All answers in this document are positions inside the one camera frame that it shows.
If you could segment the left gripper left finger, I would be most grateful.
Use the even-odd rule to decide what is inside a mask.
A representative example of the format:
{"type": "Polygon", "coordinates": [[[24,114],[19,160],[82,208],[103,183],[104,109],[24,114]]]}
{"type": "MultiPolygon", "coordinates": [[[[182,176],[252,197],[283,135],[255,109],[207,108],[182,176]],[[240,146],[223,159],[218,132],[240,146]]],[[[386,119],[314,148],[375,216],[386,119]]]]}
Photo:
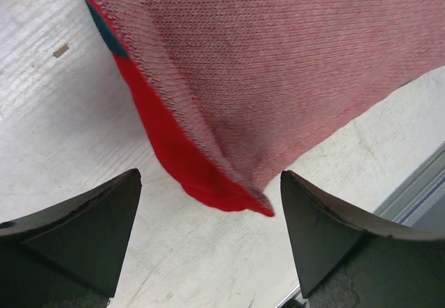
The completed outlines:
{"type": "Polygon", "coordinates": [[[142,189],[130,169],[76,197],[1,223],[2,307],[107,307],[142,189]]]}

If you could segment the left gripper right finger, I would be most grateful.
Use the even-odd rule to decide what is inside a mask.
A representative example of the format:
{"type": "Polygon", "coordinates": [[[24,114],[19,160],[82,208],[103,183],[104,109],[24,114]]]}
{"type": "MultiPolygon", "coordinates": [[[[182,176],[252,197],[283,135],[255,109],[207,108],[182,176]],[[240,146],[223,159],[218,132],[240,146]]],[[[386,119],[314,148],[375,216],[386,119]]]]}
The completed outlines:
{"type": "Polygon", "coordinates": [[[444,237],[385,220],[292,171],[280,190],[310,307],[443,307],[444,237]]]}

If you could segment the red pink printed pillowcase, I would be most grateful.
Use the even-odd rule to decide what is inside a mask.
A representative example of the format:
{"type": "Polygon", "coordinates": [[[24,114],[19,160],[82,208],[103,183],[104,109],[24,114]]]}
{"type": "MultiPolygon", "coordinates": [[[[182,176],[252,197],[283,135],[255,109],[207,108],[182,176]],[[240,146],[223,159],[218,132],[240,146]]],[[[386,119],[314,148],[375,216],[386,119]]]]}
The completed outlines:
{"type": "Polygon", "coordinates": [[[444,64],[444,0],[86,0],[161,165],[222,211],[444,64]]]}

